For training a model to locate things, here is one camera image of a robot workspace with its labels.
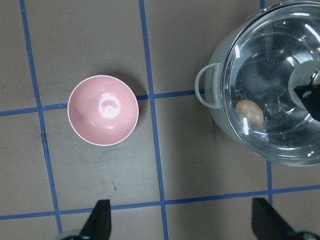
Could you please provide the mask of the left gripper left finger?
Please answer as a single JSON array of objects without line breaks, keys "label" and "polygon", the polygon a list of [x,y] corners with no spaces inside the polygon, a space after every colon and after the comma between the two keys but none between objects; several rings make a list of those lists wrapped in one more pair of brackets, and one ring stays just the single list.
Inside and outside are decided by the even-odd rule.
[{"label": "left gripper left finger", "polygon": [[109,240],[112,232],[111,203],[98,200],[79,233],[81,240]]}]

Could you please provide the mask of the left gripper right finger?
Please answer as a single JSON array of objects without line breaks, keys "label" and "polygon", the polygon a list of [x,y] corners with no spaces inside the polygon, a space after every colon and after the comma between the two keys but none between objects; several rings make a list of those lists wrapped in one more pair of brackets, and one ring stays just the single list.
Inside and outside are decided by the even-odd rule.
[{"label": "left gripper right finger", "polygon": [[251,229],[257,240],[296,240],[296,231],[263,197],[251,205]]}]

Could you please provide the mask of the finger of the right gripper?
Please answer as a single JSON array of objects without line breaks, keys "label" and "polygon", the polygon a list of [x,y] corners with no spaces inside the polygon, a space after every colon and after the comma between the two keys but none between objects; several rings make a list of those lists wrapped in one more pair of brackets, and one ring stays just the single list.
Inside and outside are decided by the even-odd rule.
[{"label": "finger of the right gripper", "polygon": [[320,85],[301,85],[293,89],[310,116],[320,121]]}]

